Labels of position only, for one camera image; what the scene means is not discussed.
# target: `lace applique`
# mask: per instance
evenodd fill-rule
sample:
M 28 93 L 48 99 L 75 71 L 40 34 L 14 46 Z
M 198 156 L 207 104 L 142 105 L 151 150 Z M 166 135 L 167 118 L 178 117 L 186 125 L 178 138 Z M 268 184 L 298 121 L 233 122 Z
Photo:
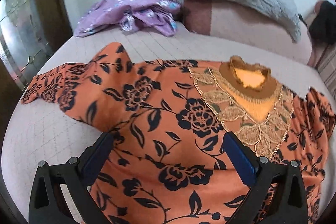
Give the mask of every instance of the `lace applique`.
M 206 69 L 204 73 L 194 73 L 192 68 L 189 68 L 189 71 L 202 99 L 214 112 L 225 130 L 233 131 L 239 140 L 249 146 L 258 157 L 265 156 L 271 159 L 291 126 L 291 115 L 294 110 L 293 93 L 279 84 L 274 92 L 277 98 L 274 109 L 268 113 L 264 121 L 256 122 L 222 88 L 221 83 L 226 84 L 226 81 L 219 71 Z

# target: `purple fabric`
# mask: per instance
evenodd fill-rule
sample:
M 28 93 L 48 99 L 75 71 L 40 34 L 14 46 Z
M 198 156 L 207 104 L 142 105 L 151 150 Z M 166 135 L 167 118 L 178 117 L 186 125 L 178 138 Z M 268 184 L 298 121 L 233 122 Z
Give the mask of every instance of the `purple fabric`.
M 94 34 L 110 24 L 119 24 L 124 31 L 136 32 L 154 27 L 165 36 L 176 33 L 176 15 L 181 6 L 172 0 L 101 0 L 78 22 L 75 36 Z

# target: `orange floral dress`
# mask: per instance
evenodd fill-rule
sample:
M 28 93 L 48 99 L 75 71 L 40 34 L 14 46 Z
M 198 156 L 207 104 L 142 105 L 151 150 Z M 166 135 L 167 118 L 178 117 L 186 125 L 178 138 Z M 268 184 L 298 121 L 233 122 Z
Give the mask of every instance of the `orange floral dress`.
M 261 82 L 246 84 L 249 73 Z M 90 190 L 114 224 L 226 223 L 249 190 L 223 148 L 227 131 L 257 156 L 295 160 L 309 221 L 317 219 L 335 113 L 323 94 L 311 88 L 303 100 L 259 64 L 239 57 L 134 64 L 120 43 L 111 43 L 88 64 L 66 63 L 35 76 L 22 103 L 37 98 L 114 135 Z

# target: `floral pattern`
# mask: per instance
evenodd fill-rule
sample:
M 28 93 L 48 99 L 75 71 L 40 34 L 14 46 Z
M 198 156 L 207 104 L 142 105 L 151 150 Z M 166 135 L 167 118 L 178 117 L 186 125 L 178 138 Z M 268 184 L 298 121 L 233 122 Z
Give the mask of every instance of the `floral pattern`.
M 221 65 L 195 60 L 134 64 L 121 44 L 112 43 L 88 64 L 66 63 L 37 75 L 22 103 L 36 98 L 58 103 L 69 117 L 113 134 L 113 150 L 90 194 L 114 224 L 131 224 L 135 219 L 146 224 L 216 224 L 230 219 L 248 189 L 226 155 L 227 126 L 216 113 L 230 120 L 237 132 L 242 129 L 248 143 L 259 137 L 266 145 L 281 139 L 270 160 L 298 163 L 312 224 L 335 125 L 330 104 L 313 89 L 303 100 L 283 87 L 284 107 L 253 134 L 244 132 L 255 126 L 246 119 L 247 110 L 232 108 L 235 98 L 223 90 L 209 89 L 216 84 L 211 71 Z M 189 69 L 199 70 L 194 76 L 202 83 L 193 81 Z M 207 90 L 199 92 L 198 84 Z M 291 94 L 294 98 L 288 103 Z M 231 108 L 223 112 L 224 103 Z M 289 124 L 284 135 L 284 125 Z M 272 196 L 270 189 L 255 223 L 267 216 Z
M 185 109 L 178 113 L 176 118 L 181 128 L 192 130 L 200 138 L 224 129 L 201 99 L 189 98 Z

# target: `beige lace trim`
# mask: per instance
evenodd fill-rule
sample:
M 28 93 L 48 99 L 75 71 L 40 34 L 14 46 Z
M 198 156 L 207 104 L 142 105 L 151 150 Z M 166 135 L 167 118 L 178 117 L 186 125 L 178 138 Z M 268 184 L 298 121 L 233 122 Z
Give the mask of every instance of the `beige lace trim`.
M 285 140 L 287 132 L 290 129 L 291 116 L 294 111 L 292 107 L 293 93 L 279 84 L 273 94 L 273 96 L 277 98 L 274 103 L 274 109 L 268 113 L 267 118 L 263 122 L 256 122 L 244 108 L 222 88 L 220 83 L 224 83 L 231 91 L 248 101 L 260 103 L 266 101 L 266 99 L 250 98 L 238 90 L 235 90 L 230 83 L 221 76 L 219 71 L 210 68 L 206 70 L 206 73 L 194 73 L 192 68 L 189 68 L 189 71 L 202 99 L 216 115 L 224 129 L 226 131 L 233 131 L 230 130 L 228 123 L 241 119 L 243 121 L 242 124 L 244 124 L 245 120 L 250 119 L 253 121 L 253 125 L 243 125 L 239 130 L 234 131 L 234 133 L 244 145 L 249 146 L 253 150 L 257 157 L 265 156 L 271 159 L 272 155 L 276 154 L 281 143 Z M 213 90 L 203 93 L 199 84 L 211 85 Z M 224 109 L 221 109 L 219 106 L 222 104 L 226 105 Z

